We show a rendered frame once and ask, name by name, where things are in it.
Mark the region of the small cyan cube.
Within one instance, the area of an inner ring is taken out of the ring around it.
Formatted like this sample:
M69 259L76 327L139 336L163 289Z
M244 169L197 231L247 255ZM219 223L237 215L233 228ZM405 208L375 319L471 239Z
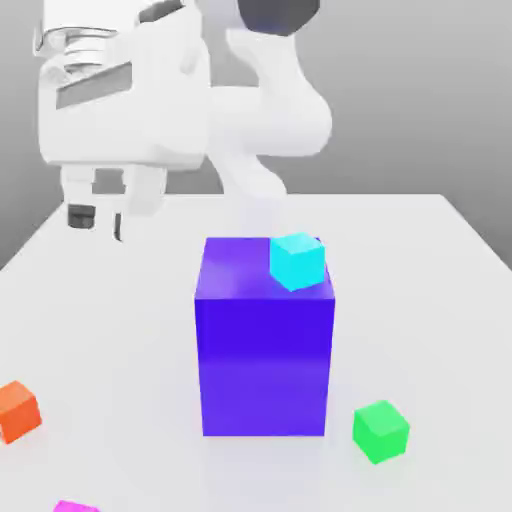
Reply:
M307 233L270 240L269 272L288 291L322 283L325 267L325 246Z

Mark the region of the large blue-violet box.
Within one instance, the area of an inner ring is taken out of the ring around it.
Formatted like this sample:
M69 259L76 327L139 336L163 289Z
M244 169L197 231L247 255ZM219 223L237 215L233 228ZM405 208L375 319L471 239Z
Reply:
M209 237L194 297L206 436L321 436L335 314L322 283L288 291L272 238Z

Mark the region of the small magenta cube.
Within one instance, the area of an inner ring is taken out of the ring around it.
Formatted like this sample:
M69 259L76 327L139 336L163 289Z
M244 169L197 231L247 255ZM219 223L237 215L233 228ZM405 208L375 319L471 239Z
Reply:
M68 500L59 500L52 512L101 512L99 508Z

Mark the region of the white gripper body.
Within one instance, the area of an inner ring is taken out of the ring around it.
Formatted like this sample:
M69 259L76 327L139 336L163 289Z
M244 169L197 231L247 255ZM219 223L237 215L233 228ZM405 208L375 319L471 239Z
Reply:
M41 67L38 135L50 165L200 166L208 51L199 15L166 15L109 38L79 35Z

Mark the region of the small green cube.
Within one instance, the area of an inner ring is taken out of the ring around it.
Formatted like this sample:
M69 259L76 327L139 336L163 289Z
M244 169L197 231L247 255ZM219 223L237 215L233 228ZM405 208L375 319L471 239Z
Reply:
M409 422L387 400L354 411L352 439L374 465L403 455L409 433Z

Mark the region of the small orange cube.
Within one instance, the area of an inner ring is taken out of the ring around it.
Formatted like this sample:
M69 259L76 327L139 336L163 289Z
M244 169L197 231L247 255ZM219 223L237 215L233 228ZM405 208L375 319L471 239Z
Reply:
M42 424L36 396L19 381L0 388L0 439L10 444Z

